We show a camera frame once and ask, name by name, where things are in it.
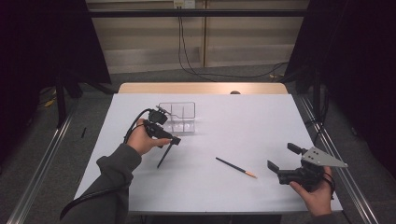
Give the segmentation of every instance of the human arm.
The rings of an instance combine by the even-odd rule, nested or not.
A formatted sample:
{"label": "human arm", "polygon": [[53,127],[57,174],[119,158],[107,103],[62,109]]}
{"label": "human arm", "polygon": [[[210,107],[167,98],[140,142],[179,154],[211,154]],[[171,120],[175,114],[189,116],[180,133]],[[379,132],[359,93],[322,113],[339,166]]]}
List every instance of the human arm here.
{"label": "human arm", "polygon": [[[330,167],[324,167],[326,175],[323,177],[329,181],[332,175]],[[331,199],[332,188],[328,182],[322,180],[317,187],[311,192],[307,192],[298,183],[291,181],[290,186],[301,196],[305,202],[305,206],[312,216],[311,223],[336,223],[335,217],[332,215]]]}
{"label": "human arm", "polygon": [[115,193],[89,199],[71,208],[61,223],[123,223],[128,214],[129,189],[134,176],[132,171],[140,164],[141,156],[152,147],[167,145],[170,139],[152,139],[142,126],[143,120],[128,138],[127,144],[120,146],[108,157],[100,158],[98,164],[101,175],[83,193],[98,192],[121,186]]}

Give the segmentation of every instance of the person's left hand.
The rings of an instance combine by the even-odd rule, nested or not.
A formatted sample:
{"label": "person's left hand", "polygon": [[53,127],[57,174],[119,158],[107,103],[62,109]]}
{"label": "person's left hand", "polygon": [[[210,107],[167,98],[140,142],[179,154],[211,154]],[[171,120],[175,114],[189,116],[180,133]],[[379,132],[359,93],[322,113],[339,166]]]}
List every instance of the person's left hand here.
{"label": "person's left hand", "polygon": [[153,147],[159,147],[167,145],[171,142],[171,139],[161,138],[161,139],[152,139],[146,133],[146,129],[143,126],[143,119],[139,119],[136,123],[136,128],[129,136],[128,144],[130,147],[133,147],[134,150],[137,151],[141,156],[143,154],[148,153]]}

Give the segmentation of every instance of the hand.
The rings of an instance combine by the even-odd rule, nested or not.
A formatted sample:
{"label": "hand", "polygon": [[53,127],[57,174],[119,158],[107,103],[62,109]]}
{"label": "hand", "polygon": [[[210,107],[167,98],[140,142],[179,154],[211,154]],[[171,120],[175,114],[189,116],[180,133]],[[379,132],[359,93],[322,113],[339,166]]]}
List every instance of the hand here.
{"label": "hand", "polygon": [[[330,167],[325,166],[324,172],[328,175],[332,175]],[[290,186],[301,196],[305,202],[306,208],[311,213],[311,216],[318,217],[322,215],[328,215],[332,212],[330,201],[332,199],[332,189],[330,185],[322,180],[318,183],[318,186],[312,192],[307,192],[298,183],[291,181]]]}
{"label": "hand", "polygon": [[171,142],[171,139],[161,138],[152,139],[146,133],[146,129],[143,126],[143,119],[139,119],[136,123],[136,128],[131,133],[126,144],[133,147],[141,156],[148,153],[153,147],[159,147],[167,145]]}

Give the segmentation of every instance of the white paper sheet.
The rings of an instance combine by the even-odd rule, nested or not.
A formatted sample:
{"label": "white paper sheet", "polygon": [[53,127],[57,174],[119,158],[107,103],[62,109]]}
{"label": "white paper sheet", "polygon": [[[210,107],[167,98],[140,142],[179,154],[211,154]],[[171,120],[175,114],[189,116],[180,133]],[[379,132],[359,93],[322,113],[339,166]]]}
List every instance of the white paper sheet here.
{"label": "white paper sheet", "polygon": [[[195,132],[180,136],[160,169],[166,149],[155,147],[133,172],[131,212],[161,214],[279,214],[306,211],[288,185],[279,185],[267,160],[280,169],[300,167],[287,143],[311,148],[291,95],[117,94],[81,180],[76,197],[99,176],[96,160],[123,141],[135,117],[163,102],[195,102]],[[258,178],[217,161],[219,157]],[[342,210],[334,193],[332,210]]]}

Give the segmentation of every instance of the white power outlet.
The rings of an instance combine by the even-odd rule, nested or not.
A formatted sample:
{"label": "white power outlet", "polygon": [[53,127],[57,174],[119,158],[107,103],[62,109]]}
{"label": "white power outlet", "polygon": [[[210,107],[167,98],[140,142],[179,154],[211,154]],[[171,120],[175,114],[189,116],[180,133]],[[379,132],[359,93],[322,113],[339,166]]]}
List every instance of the white power outlet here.
{"label": "white power outlet", "polygon": [[174,8],[184,8],[184,0],[174,0]]}
{"label": "white power outlet", "polygon": [[184,0],[184,8],[195,9],[195,0]]}

